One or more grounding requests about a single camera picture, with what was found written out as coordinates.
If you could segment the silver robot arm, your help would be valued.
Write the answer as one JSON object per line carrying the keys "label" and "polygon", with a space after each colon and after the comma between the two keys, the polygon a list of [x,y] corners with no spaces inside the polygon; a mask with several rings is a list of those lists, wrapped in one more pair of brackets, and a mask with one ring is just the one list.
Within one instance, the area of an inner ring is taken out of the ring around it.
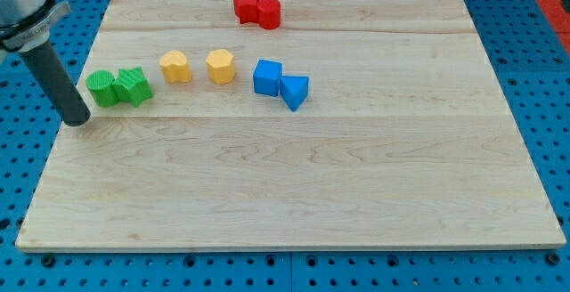
{"label": "silver robot arm", "polygon": [[71,13],[67,1],[1,0],[1,51],[28,52],[45,43],[50,29]]}

